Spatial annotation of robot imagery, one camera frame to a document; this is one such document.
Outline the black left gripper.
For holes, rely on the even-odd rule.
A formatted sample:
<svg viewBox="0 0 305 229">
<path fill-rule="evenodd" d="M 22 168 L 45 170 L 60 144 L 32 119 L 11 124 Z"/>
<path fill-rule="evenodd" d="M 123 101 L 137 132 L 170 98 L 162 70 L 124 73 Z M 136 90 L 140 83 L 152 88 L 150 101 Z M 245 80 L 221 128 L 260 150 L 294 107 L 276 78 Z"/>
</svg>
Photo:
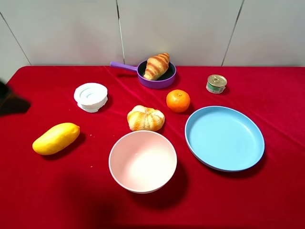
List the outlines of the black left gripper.
<svg viewBox="0 0 305 229">
<path fill-rule="evenodd" d="M 30 102 L 16 95 L 5 83 L 0 82 L 0 115 L 23 114 L 31 107 Z"/>
</svg>

